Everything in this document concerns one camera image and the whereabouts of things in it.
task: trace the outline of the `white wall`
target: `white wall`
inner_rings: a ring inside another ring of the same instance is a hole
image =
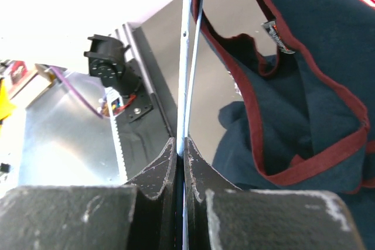
[[[0,59],[87,72],[94,33],[140,25],[172,0],[0,0]]]

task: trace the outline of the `navy blue fabric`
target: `navy blue fabric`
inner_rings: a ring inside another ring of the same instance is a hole
[[[267,16],[270,11],[280,13],[282,18],[275,20],[278,29],[282,27],[281,38],[298,42],[299,48],[295,54],[279,53],[278,65],[275,56],[258,54],[247,35],[220,37],[203,15],[207,41],[227,68],[234,70],[245,102],[255,103],[246,103],[246,108],[245,103],[234,102],[220,111],[219,121],[227,132],[213,167],[243,189],[336,192],[350,208],[366,245],[375,249],[375,191],[361,188],[357,194],[347,194],[375,176],[375,152],[366,155],[366,143],[375,140],[375,129],[368,138],[364,131],[368,119],[375,124],[375,10],[359,0],[270,1],[274,7],[265,10]],[[277,65],[275,73],[265,76],[264,64],[267,71]],[[252,131],[260,132],[262,138],[254,137]],[[359,137],[350,139],[353,150],[348,153],[340,148],[342,140],[351,136]],[[303,177],[306,164],[311,170],[325,169]],[[288,171],[299,173],[299,180],[291,180],[295,175],[289,173],[288,181],[280,181]]]

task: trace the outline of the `metal sheet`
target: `metal sheet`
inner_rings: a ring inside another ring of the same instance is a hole
[[[103,96],[99,79],[67,78],[92,104]],[[56,84],[26,111],[20,185],[118,185],[117,158],[109,119],[90,112]]]
[[[173,129],[177,113],[171,96],[177,102],[181,6],[182,0],[172,1],[143,23],[136,32],[139,48]],[[258,50],[263,55],[275,54],[275,43],[261,27],[267,20],[256,0],[204,0],[203,9],[222,36],[248,33],[255,38]],[[190,42],[193,42],[194,28],[192,23]],[[190,135],[206,161],[212,162],[225,133],[217,118],[219,110],[233,101],[241,100],[223,63],[201,37],[192,97]]]
[[[127,23],[122,25],[111,36],[122,41],[124,46],[130,45],[125,53],[126,62],[130,64],[135,73],[142,76],[144,87],[153,105],[152,111],[130,123],[128,114],[120,114],[116,118],[110,119],[120,175],[126,181],[138,174],[159,155],[172,135],[172,130],[165,118],[157,93],[154,91],[147,66],[138,51],[130,26]],[[139,94],[137,99],[143,96],[142,92],[137,93],[137,95]]]

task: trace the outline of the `red wire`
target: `red wire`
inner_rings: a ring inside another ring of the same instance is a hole
[[[125,105],[123,105],[122,107],[119,107],[118,109],[120,111],[123,111],[124,109],[126,109],[127,107],[129,107],[131,105],[131,103],[135,100],[136,97],[137,96],[134,95],[134,94],[130,95],[130,98],[129,98],[128,102]]]

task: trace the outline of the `clothing label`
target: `clothing label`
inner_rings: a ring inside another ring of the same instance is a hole
[[[274,20],[271,20],[267,23],[263,23],[262,27],[265,29],[265,31],[268,33],[268,35],[276,42],[276,44],[279,46],[280,51],[282,51],[285,54],[294,54],[295,52],[291,49],[287,48],[284,42],[282,42],[280,35],[277,31],[276,22]]]

